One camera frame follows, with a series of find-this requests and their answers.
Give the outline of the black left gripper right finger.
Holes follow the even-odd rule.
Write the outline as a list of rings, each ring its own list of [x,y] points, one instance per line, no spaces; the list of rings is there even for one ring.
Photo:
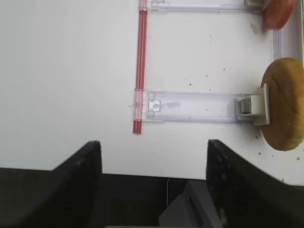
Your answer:
[[[219,140],[209,140],[206,181],[224,228],[302,228],[304,189],[260,170]]]

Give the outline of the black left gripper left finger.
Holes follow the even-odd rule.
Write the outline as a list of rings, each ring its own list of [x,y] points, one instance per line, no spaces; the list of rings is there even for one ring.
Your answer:
[[[1,168],[2,228],[98,228],[101,144],[90,141],[51,171]]]

